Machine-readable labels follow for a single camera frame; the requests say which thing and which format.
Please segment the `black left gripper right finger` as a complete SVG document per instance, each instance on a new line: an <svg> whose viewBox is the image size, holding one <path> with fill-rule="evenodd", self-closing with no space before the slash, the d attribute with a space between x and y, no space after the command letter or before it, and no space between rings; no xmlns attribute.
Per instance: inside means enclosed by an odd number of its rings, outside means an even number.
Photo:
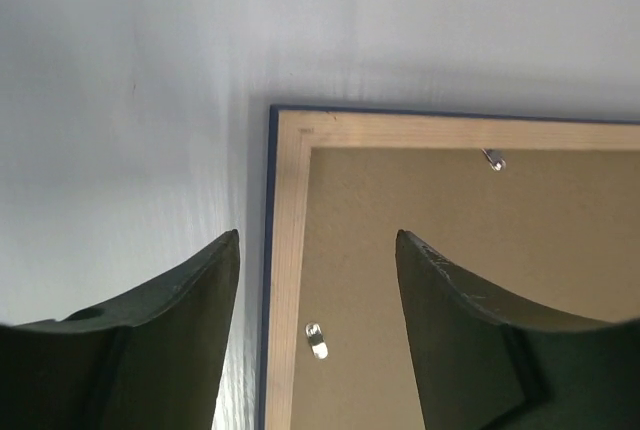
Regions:
<svg viewBox="0 0 640 430"><path fill-rule="evenodd" d="M395 260L429 429L635 429L639 323L608 323L516 295L409 231Z"/></svg>

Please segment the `wooden picture frame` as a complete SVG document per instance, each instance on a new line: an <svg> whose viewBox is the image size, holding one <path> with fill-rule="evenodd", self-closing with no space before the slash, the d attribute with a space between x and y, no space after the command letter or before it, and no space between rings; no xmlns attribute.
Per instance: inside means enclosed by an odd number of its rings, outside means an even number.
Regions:
<svg viewBox="0 0 640 430"><path fill-rule="evenodd" d="M320 149L635 152L635 125L274 108L270 122L265 355L259 425L291 425L311 157Z"/></svg>

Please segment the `brown cardboard backing board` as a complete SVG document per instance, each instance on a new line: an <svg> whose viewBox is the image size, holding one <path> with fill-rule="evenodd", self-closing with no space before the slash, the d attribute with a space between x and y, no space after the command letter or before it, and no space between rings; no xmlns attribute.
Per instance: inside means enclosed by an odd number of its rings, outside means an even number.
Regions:
<svg viewBox="0 0 640 430"><path fill-rule="evenodd" d="M395 260L400 231L544 306L639 323L639 156L510 150L320 149L311 157L296 349L295 429L429 429Z"/></svg>

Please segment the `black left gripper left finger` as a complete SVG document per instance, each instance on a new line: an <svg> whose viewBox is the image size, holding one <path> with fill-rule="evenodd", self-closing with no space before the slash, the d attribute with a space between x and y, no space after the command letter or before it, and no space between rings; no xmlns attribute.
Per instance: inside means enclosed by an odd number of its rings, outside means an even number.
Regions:
<svg viewBox="0 0 640 430"><path fill-rule="evenodd" d="M208 429L239 281L228 231L69 317L1 329L5 429Z"/></svg>

